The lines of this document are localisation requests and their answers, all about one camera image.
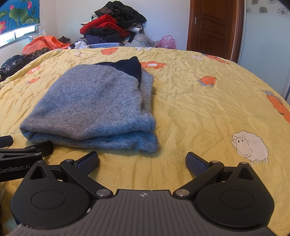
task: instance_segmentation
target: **orange carrot print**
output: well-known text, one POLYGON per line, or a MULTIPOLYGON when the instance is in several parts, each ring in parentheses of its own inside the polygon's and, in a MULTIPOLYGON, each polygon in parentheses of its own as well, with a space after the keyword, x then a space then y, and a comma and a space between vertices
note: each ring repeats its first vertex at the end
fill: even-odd
POLYGON ((29 74, 33 73, 34 71, 39 70, 40 68, 41 68, 41 66, 36 66, 33 69, 31 69, 30 71, 28 71, 26 74, 29 75, 29 74))
POLYGON ((218 58, 218 57, 216 57, 216 56, 212 56, 212 55, 207 55, 207 54, 203 54, 204 56, 206 56, 206 57, 208 57, 208 58, 210 58, 210 59, 214 59, 214 60, 216 60, 216 61, 218 61, 218 62, 221 62, 221 63, 225 63, 225 64, 230 64, 230 63, 228 63, 228 62, 225 62, 224 60, 222 60, 222 59, 220 59, 220 58, 218 58))
POLYGON ((217 81, 217 78, 208 75, 208 76, 202 77, 201 79, 198 79, 197 81, 200 82, 200 84, 202 86, 209 85, 209 86, 213 87, 217 81))
POLYGON ((141 62, 140 64, 142 68, 144 69, 148 69, 148 68, 161 69, 167 65, 165 63, 159 63, 157 61, 141 62))
POLYGON ((26 82, 26 84, 33 84, 36 81, 38 81, 40 79, 40 77, 36 78, 36 79, 32 79, 31 81, 26 82))
POLYGON ((273 104, 274 108, 282 115, 284 116, 285 120, 290 124, 290 112, 288 109, 284 106, 282 103, 281 98, 274 96, 274 94, 271 91, 263 91, 267 94, 267 98, 269 101, 273 104))
POLYGON ((113 54, 114 52, 116 52, 117 50, 118 50, 118 48, 115 47, 115 48, 107 48, 107 49, 103 49, 103 50, 101 50, 101 52, 102 52, 103 55, 111 55, 111 54, 113 54))

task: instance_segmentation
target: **red sweater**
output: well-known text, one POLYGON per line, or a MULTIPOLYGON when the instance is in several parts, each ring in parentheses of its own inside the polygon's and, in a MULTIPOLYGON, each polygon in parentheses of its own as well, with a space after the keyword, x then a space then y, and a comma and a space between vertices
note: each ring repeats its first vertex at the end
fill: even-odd
POLYGON ((100 27, 100 28, 111 28, 111 29, 117 30, 122 38, 129 36, 130 33, 127 30, 124 30, 124 29, 120 28, 119 26, 117 26, 116 22, 117 21, 113 17, 111 17, 110 15, 103 15, 103 16, 99 17, 98 19, 93 20, 93 21, 87 23, 86 25, 84 25, 79 30, 79 32, 84 35, 86 32, 89 31, 90 28, 92 28, 92 27, 99 28, 100 27))

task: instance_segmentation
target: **decorative tile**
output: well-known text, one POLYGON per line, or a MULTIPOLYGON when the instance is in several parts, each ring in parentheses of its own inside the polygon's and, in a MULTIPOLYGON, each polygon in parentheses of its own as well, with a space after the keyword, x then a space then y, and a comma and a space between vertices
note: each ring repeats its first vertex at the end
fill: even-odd
POLYGON ((259 6, 256 5, 256 6, 251 6, 251 14, 259 14, 259 6))
POLYGON ((277 13, 277 6, 275 5, 269 5, 267 7, 267 15, 276 15, 278 16, 278 13, 277 13))
POLYGON ((265 6, 267 5, 268 0, 259 0, 259 6, 265 6))
POLYGON ((288 9, 283 6, 277 6, 277 12, 279 15, 288 15, 288 9))
POLYGON ((267 13, 268 10, 267 10, 267 6, 260 6, 259 7, 259 13, 267 13))
POLYGON ((267 5, 276 5, 277 1, 276 0, 268 0, 267 5))

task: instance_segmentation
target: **pink plastic bag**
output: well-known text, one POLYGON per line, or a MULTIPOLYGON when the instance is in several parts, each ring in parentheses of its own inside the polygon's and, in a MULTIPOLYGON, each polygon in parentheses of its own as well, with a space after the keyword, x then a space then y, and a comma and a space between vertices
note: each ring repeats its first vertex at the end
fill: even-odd
POLYGON ((175 49, 176 48, 175 39, 173 39, 171 35, 163 36, 156 47, 175 49))

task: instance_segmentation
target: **clear plastic bag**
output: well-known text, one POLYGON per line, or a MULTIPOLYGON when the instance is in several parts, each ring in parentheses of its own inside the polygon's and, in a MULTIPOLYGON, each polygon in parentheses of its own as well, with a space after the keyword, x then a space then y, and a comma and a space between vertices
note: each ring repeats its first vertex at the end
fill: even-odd
POLYGON ((128 43, 130 38, 126 38, 122 43, 125 44, 125 47, 153 47, 152 40, 141 33, 137 33, 131 43, 128 43))
POLYGON ((163 36, 156 47, 175 49, 176 48, 175 39, 173 39, 171 35, 163 36))

